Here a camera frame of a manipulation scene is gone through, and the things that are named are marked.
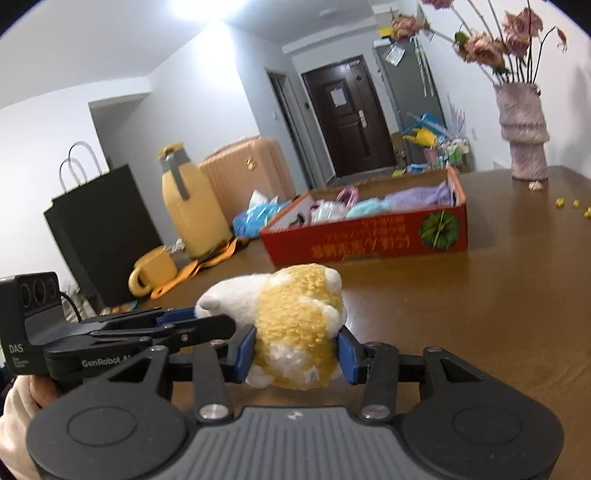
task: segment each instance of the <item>black shopping bag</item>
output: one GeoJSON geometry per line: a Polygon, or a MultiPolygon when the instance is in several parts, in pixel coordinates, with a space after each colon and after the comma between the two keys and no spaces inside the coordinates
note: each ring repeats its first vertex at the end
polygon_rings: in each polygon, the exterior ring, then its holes
{"type": "Polygon", "coordinates": [[[71,157],[60,166],[64,194],[45,212],[51,233],[84,296],[97,313],[134,299],[127,281],[135,261],[162,245],[127,165],[87,181],[80,163],[71,157]],[[83,178],[73,169],[76,165],[83,178]],[[62,169],[67,165],[79,186],[66,191],[62,169]]]}

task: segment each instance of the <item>white wall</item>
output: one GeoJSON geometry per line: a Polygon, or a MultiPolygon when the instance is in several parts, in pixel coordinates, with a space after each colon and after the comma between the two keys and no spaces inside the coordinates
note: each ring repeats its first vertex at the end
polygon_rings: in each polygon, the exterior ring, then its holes
{"type": "Polygon", "coordinates": [[[388,130],[390,133],[395,133],[398,132],[398,124],[374,58],[374,40],[377,39],[379,39],[379,35],[376,26],[372,26],[369,27],[369,30],[346,34],[332,41],[300,49],[292,55],[292,61],[296,71],[301,75],[304,72],[309,72],[330,63],[363,55],[374,82],[388,130]]]}
{"type": "MultiPolygon", "coordinates": [[[[97,82],[0,110],[0,277],[49,270],[57,273],[62,286],[73,282],[43,216],[51,199],[63,192],[59,166],[70,146],[84,140],[107,171],[88,103],[148,91],[145,79],[97,82]]],[[[72,156],[82,163],[89,179],[98,174],[82,147],[72,156]]],[[[68,188],[75,185],[67,168],[64,179],[68,188]]]]}
{"type": "Polygon", "coordinates": [[[259,130],[262,135],[273,137],[281,144],[296,191],[299,193],[304,192],[307,190],[307,186],[266,69],[285,73],[289,77],[298,97],[300,111],[310,133],[312,154],[317,158],[317,165],[322,171],[324,181],[330,179],[335,174],[335,171],[330,157],[324,149],[322,136],[316,125],[314,115],[311,110],[304,108],[304,103],[307,101],[306,93],[298,79],[299,75],[291,62],[291,58],[283,53],[280,46],[267,40],[236,28],[230,29],[230,31],[237,52],[236,66],[238,73],[242,79],[259,130]]]}
{"type": "Polygon", "coordinates": [[[235,64],[228,28],[213,25],[182,46],[149,76],[152,93],[112,107],[97,126],[115,165],[129,164],[164,242],[178,237],[164,207],[156,152],[184,142],[198,163],[214,150],[259,134],[235,64]]]}
{"type": "MultiPolygon", "coordinates": [[[[407,14],[417,10],[416,0],[401,0],[400,4],[407,14]]],[[[475,4],[497,34],[486,0],[475,0],[475,4]]],[[[471,27],[483,29],[465,0],[457,0],[454,5],[471,27]]],[[[505,10],[519,13],[525,2],[496,0],[494,5],[496,11],[504,15],[505,10]]],[[[562,164],[591,177],[591,150],[587,146],[591,124],[591,39],[551,3],[531,0],[531,5],[544,20],[546,31],[558,25],[569,39],[569,49],[563,54],[556,48],[557,37],[551,35],[548,38],[537,79],[552,137],[546,145],[548,163],[562,164]]],[[[435,11],[428,5],[424,6],[424,11],[435,30],[453,36],[459,22],[451,11],[435,11]]],[[[490,82],[476,66],[463,64],[449,43],[437,37],[432,41],[422,35],[420,38],[433,70],[444,113],[449,115],[447,95],[458,108],[466,111],[467,134],[477,169],[493,169],[495,162],[509,167],[509,147],[501,138],[499,113],[490,82]]]]}

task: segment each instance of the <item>green watermelon graphic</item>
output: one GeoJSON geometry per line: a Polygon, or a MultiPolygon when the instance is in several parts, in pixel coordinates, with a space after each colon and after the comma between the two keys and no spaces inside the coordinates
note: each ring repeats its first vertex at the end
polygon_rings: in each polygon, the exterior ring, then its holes
{"type": "Polygon", "coordinates": [[[453,213],[441,210],[425,217],[419,233],[423,245],[434,250],[447,250],[460,236],[460,222],[453,213]]]}

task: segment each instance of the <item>blue plush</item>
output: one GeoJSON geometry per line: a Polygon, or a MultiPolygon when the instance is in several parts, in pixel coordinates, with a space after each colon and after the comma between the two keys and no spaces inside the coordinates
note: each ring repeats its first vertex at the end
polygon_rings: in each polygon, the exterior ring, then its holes
{"type": "Polygon", "coordinates": [[[377,198],[364,200],[351,207],[347,218],[360,218],[368,217],[373,215],[380,215],[382,213],[388,213],[390,211],[390,204],[385,200],[377,198]]]}

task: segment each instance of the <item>yellow mug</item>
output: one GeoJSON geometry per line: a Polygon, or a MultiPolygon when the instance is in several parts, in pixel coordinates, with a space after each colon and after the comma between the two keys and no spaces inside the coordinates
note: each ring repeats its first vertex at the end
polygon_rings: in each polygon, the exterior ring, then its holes
{"type": "Polygon", "coordinates": [[[156,287],[174,280],[178,274],[177,266],[164,246],[146,253],[134,267],[127,285],[136,297],[145,297],[156,287]]]}

